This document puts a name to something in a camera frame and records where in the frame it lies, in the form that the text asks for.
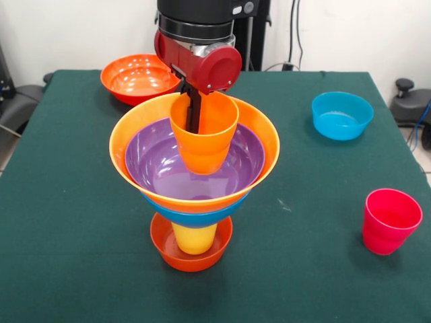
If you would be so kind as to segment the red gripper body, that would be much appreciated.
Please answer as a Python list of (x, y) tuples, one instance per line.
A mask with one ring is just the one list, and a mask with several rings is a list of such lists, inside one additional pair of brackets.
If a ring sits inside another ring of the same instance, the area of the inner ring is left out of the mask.
[(235, 48), (235, 35), (213, 44), (181, 42), (157, 32), (154, 40), (158, 58), (203, 94), (230, 89), (242, 69)]

